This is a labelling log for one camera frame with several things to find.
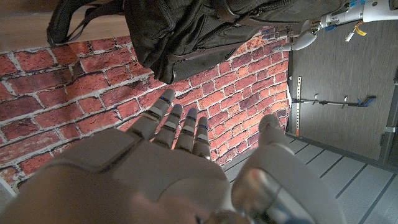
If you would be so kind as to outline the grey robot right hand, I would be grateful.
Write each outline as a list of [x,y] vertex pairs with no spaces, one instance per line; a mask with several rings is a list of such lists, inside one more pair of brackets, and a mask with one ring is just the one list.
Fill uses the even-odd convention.
[[230,182],[211,160],[208,120],[165,90],[127,131],[104,130],[40,168],[2,223],[344,223],[335,197],[265,115]]

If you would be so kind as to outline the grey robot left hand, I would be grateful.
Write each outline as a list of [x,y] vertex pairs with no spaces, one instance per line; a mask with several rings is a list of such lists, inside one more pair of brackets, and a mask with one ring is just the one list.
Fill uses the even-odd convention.
[[306,20],[298,24],[281,25],[276,27],[267,27],[261,32],[262,40],[272,41],[286,37],[293,40],[284,45],[278,45],[272,50],[274,52],[290,52],[306,48],[317,38],[317,32],[322,29],[321,20]]

